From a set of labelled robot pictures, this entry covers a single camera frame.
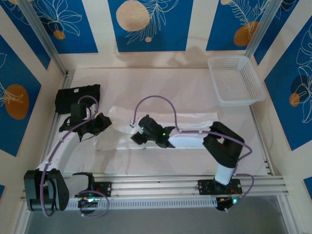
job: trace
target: white plant illustration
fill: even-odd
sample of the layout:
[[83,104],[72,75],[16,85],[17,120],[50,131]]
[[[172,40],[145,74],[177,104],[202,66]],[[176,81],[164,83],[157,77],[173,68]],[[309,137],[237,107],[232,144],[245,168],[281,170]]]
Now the white plant illustration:
[[[5,60],[6,60],[6,54],[0,53],[0,68],[4,65]],[[0,82],[0,106],[3,106],[6,102],[10,103],[10,101],[16,101],[19,103],[23,103],[21,98],[23,97],[22,95],[14,95],[3,87],[3,85]]]
[[312,24],[302,38],[296,63],[299,65],[300,84],[294,92],[296,96],[291,98],[291,104],[302,104],[302,123],[309,123],[312,120]]
[[169,6],[169,2],[173,0],[141,0],[140,2],[145,6],[149,15],[150,21],[148,25],[139,30],[128,32],[126,38],[129,38],[127,44],[139,39],[140,41],[145,38],[153,38],[154,35],[157,34],[157,30],[161,30],[162,24],[166,26],[166,17],[165,13],[171,11],[178,4],[179,0],[174,0],[174,4]]
[[[262,3],[260,3],[260,0],[258,0],[254,8],[251,8],[248,0],[229,0],[227,5],[232,8],[232,12],[235,18],[239,19],[240,24],[248,28],[249,38],[251,38],[253,36],[255,22],[263,15],[270,1],[271,0],[263,0]],[[280,19],[282,8],[285,11],[290,11],[296,1],[297,0],[294,0],[292,3],[283,2],[275,16]]]
[[[11,11],[14,17],[28,24],[20,8],[11,3],[9,0],[1,0],[5,6]],[[30,2],[36,14],[41,20],[46,30],[51,32],[68,32],[80,36],[80,30],[75,25],[82,20],[82,15],[74,11],[67,10],[67,0],[34,0]]]

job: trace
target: white plastic basket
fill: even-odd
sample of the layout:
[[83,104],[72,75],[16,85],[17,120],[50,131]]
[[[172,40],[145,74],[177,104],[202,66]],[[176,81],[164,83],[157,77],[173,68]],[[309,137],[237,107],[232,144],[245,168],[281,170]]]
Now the white plastic basket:
[[208,66],[220,106],[247,106],[265,99],[263,84],[248,57],[212,57]]

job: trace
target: white fabric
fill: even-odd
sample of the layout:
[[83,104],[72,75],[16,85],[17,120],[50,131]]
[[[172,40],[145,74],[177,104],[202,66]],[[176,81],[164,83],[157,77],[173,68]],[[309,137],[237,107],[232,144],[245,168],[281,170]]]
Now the white fabric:
[[[136,123],[149,114],[158,124],[163,127],[174,126],[174,114],[158,114],[137,112]],[[112,121],[112,125],[106,129],[100,136],[97,149],[98,150],[125,150],[125,149],[154,149],[159,148],[154,142],[137,145],[130,137],[136,132],[130,126],[133,121],[134,111],[122,107],[113,106],[108,114]],[[199,129],[208,130],[214,121],[218,121],[217,113],[193,113],[193,114],[178,114],[178,126],[181,129]],[[179,147],[179,149],[197,149],[194,147]]]

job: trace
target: beige circle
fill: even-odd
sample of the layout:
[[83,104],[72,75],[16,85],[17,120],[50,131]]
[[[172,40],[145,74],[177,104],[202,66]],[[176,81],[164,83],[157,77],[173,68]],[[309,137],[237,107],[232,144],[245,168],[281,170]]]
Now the beige circle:
[[150,22],[150,14],[139,1],[125,1],[116,11],[117,22],[122,29],[134,32],[145,28]]
[[16,0],[8,0],[10,3],[13,3],[14,5],[17,5],[18,3],[16,2]]
[[231,1],[232,1],[232,0],[221,0],[220,2],[221,2],[222,5],[227,5],[227,4],[229,4]]
[[151,41],[152,41],[152,38],[147,37],[147,38],[145,39],[145,41],[146,41],[146,42],[151,42]]

